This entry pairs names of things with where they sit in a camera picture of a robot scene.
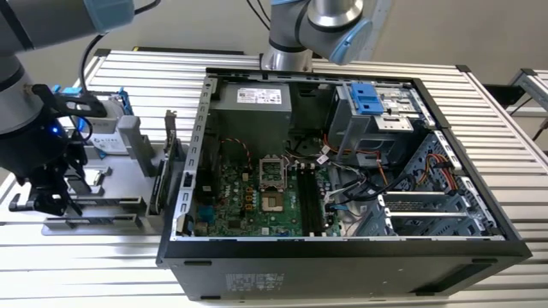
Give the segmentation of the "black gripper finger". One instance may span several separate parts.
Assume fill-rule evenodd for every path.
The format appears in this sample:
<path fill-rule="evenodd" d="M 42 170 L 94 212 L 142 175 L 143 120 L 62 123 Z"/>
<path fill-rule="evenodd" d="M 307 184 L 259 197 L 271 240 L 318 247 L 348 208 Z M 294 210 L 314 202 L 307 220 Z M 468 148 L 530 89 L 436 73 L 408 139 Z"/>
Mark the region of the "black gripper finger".
<path fill-rule="evenodd" d="M 64 203 L 72 208 L 78 215 L 83 214 L 80 205 L 74 201 L 70 189 L 74 190 L 76 195 L 88 195 L 91 193 L 91 187 L 86 182 L 86 172 L 82 164 L 71 159 L 60 159 L 62 166 L 62 199 Z"/>
<path fill-rule="evenodd" d="M 56 198 L 52 194 L 44 192 L 32 192 L 27 196 L 18 193 L 10 202 L 8 210 L 11 212 L 42 212 L 54 216 L 63 216 L 67 210 L 67 204 L 62 197 Z"/>

